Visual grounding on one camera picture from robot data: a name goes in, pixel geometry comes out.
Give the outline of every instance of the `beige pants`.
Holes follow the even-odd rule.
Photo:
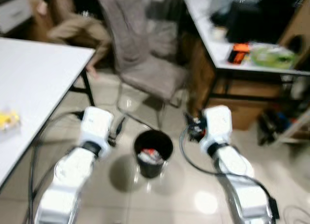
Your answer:
[[[79,35],[82,31],[85,31],[91,38],[98,41],[96,52],[90,61],[91,65],[95,65],[106,56],[111,45],[109,34],[101,21],[92,17],[70,14],[70,18],[54,27],[48,33],[48,37],[54,43],[66,44],[67,39]]]

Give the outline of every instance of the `white drawer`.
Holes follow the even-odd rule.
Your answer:
[[[0,32],[5,34],[32,15],[28,0],[11,0],[0,5]]]

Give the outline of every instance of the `yellow object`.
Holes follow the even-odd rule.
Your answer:
[[[19,115],[15,111],[10,111],[7,113],[0,111],[0,131],[5,131],[15,127],[19,124],[19,121]]]

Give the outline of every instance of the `tiled floor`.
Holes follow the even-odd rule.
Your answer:
[[[119,118],[115,102],[119,81],[110,70],[101,70],[98,80],[91,79],[98,107]],[[153,108],[147,106],[146,94],[125,87],[121,104],[128,110],[156,125]],[[85,95],[69,93],[55,115],[88,106]],[[217,179],[204,175],[188,165],[178,147],[178,137],[185,123],[181,109],[168,107],[163,131],[173,140],[174,152],[162,175],[147,180],[139,175],[133,157],[133,141],[146,127],[129,119],[108,158],[97,163],[91,180],[82,195],[78,224],[230,224],[233,223],[225,194]],[[36,182],[77,141],[79,122],[67,117],[48,130],[41,148]],[[249,131],[234,131],[232,142],[254,166],[255,175],[277,199],[280,212],[288,205],[310,210],[310,191],[296,182],[300,172],[293,167],[291,150],[262,148],[256,145],[255,126]],[[195,143],[186,143],[189,156],[201,167],[213,170],[210,158],[202,155]],[[1,223],[20,224],[27,208],[27,180],[30,163],[28,152],[0,194]],[[301,211],[287,214],[294,218],[310,218]]]

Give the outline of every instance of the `gray chair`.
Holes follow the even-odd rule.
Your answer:
[[[121,79],[117,108],[134,120],[147,125],[120,108],[123,83],[157,97],[163,101],[161,114],[158,114],[158,127],[161,129],[166,105],[181,105],[182,97],[176,105],[172,104],[171,100],[177,90],[186,84],[187,71],[150,54],[147,22],[141,0],[99,2],[112,37],[115,69]]]

